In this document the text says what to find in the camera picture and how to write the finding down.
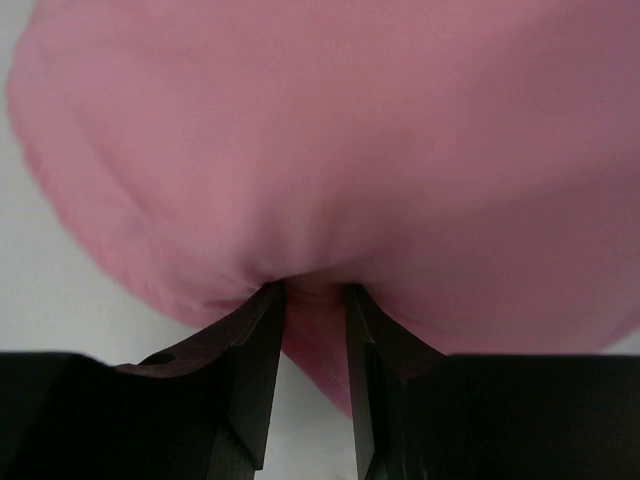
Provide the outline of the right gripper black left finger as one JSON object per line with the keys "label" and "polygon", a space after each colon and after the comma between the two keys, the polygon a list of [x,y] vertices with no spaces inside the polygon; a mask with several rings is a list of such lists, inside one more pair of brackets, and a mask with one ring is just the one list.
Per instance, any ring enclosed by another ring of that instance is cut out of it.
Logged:
{"label": "right gripper black left finger", "polygon": [[138,364],[1,356],[5,479],[251,479],[262,469],[282,283]]}

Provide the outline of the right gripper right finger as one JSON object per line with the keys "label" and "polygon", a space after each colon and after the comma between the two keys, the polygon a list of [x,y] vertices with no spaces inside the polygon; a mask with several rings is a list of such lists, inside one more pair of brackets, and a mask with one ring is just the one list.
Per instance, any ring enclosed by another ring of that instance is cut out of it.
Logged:
{"label": "right gripper right finger", "polygon": [[639,360],[444,355],[346,291],[362,479],[635,479]]}

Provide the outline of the pink pillowcase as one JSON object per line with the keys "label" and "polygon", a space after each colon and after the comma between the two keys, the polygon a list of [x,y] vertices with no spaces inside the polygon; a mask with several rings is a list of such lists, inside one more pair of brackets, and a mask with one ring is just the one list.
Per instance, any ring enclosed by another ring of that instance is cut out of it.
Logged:
{"label": "pink pillowcase", "polygon": [[284,281],[342,409],[348,283],[444,353],[639,325],[635,1],[39,1],[7,95],[101,268],[194,327]]}

